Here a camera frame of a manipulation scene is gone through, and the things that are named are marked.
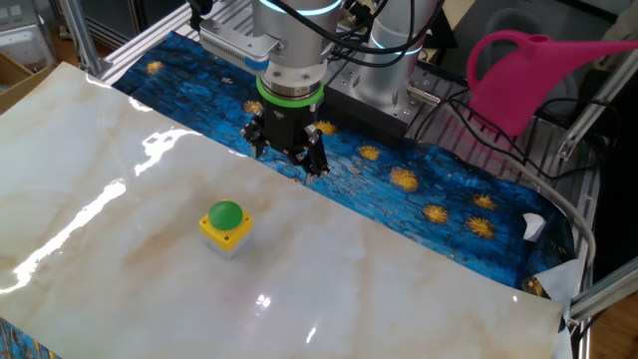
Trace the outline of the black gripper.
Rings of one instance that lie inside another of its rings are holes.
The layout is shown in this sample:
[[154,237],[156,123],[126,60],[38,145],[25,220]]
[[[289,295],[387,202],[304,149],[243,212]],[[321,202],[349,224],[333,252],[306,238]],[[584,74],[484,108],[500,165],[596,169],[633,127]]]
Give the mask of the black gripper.
[[290,108],[268,101],[264,105],[264,120],[254,115],[241,130],[252,156],[258,159],[266,147],[291,153],[291,162],[305,171],[306,185],[329,174],[322,131],[315,126],[317,106]]

